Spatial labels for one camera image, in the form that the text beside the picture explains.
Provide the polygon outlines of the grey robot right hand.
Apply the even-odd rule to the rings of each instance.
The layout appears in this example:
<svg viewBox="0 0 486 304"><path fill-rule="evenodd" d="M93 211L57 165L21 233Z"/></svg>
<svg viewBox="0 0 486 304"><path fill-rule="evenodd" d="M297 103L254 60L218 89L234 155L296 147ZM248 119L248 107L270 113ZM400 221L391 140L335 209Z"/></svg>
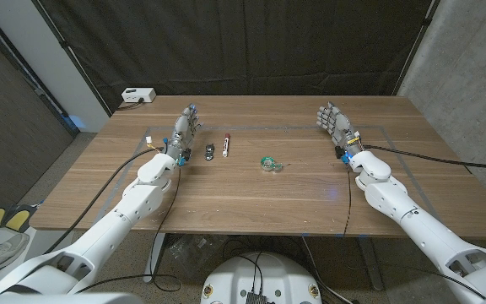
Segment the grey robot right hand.
<svg viewBox="0 0 486 304"><path fill-rule="evenodd" d="M333 103L328 102L327 106L319 108L316 124L330 134L335 155L343 163L348 164L356 154L364 150L359 132Z"/></svg>

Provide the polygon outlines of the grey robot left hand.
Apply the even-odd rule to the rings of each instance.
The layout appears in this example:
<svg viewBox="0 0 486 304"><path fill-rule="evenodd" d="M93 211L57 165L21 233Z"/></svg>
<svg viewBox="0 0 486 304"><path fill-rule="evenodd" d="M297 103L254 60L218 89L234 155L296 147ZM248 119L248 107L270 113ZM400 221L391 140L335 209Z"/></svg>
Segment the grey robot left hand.
<svg viewBox="0 0 486 304"><path fill-rule="evenodd" d="M183 166L190 160L193 139L201 126L197 108L192 103L176 119L171 137L165 145L165 153L174 159L178 166Z"/></svg>

